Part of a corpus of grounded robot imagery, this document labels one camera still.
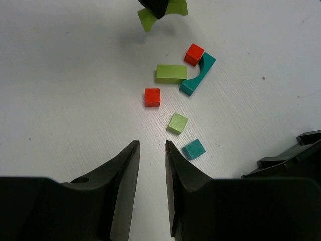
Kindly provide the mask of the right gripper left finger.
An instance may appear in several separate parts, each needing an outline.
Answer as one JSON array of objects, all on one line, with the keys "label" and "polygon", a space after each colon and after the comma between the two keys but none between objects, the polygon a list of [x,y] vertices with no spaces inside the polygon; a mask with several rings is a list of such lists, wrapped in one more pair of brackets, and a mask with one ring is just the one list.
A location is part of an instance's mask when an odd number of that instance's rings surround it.
[{"label": "right gripper left finger", "polygon": [[140,143],[71,182],[1,177],[1,240],[128,240]]}]

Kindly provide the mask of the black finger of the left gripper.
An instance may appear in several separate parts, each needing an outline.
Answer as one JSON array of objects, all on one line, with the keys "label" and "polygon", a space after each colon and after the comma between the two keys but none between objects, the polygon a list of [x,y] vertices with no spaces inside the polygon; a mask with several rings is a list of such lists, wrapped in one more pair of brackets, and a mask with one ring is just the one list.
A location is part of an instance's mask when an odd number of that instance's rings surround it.
[{"label": "black finger of the left gripper", "polygon": [[151,11],[157,19],[160,19],[165,15],[169,4],[169,0],[139,0],[139,2]]}]

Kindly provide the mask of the teal arch block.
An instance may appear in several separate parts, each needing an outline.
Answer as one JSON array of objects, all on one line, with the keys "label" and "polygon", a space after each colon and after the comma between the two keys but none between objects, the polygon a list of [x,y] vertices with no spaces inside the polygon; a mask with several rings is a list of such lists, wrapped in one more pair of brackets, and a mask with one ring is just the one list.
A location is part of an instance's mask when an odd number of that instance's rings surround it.
[{"label": "teal arch block", "polygon": [[204,53],[199,61],[200,73],[193,79],[184,80],[179,87],[179,91],[184,93],[187,96],[191,96],[200,83],[203,81],[207,73],[213,67],[216,59],[208,53]]}]

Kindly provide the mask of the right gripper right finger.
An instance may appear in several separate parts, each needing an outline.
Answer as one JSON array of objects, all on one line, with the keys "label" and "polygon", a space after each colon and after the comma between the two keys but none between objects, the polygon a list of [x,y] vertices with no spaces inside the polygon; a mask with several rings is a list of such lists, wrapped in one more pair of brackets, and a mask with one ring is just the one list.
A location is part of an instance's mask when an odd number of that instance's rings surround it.
[{"label": "right gripper right finger", "polygon": [[165,143],[175,240],[320,240],[320,186],[307,178],[213,179]]}]

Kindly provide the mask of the green arch block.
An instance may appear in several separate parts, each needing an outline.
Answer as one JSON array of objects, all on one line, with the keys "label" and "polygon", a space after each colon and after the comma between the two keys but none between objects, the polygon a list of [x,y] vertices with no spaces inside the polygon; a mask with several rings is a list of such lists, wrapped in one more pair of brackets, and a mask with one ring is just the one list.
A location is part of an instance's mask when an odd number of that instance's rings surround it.
[{"label": "green arch block", "polygon": [[[155,22],[157,20],[160,20],[160,19],[157,19],[151,13],[151,11],[149,11],[145,7],[144,7],[144,9],[139,10],[137,13],[138,13],[139,19],[141,21],[141,24],[142,24],[145,32],[150,32],[152,30],[152,27],[155,24]],[[177,15],[181,15],[181,16],[186,16],[188,14],[187,2],[185,0],[169,1],[165,15],[169,15],[169,14],[177,14]]]}]

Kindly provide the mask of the green rectangular block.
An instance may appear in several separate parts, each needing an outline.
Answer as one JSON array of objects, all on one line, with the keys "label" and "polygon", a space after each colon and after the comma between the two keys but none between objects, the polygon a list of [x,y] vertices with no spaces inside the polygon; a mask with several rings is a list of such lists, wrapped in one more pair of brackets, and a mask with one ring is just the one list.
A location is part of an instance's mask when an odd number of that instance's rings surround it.
[{"label": "green rectangular block", "polygon": [[185,65],[158,64],[156,68],[156,83],[180,84],[187,78]]}]

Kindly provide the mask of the black plastic box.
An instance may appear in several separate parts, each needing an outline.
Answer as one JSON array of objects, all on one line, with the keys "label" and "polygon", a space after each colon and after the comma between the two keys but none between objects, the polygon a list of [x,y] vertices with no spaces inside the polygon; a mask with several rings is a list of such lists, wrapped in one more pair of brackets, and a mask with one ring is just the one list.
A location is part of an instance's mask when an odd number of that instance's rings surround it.
[{"label": "black plastic box", "polygon": [[320,130],[305,132],[297,141],[278,156],[257,161],[258,168],[242,178],[303,177],[320,183]]}]

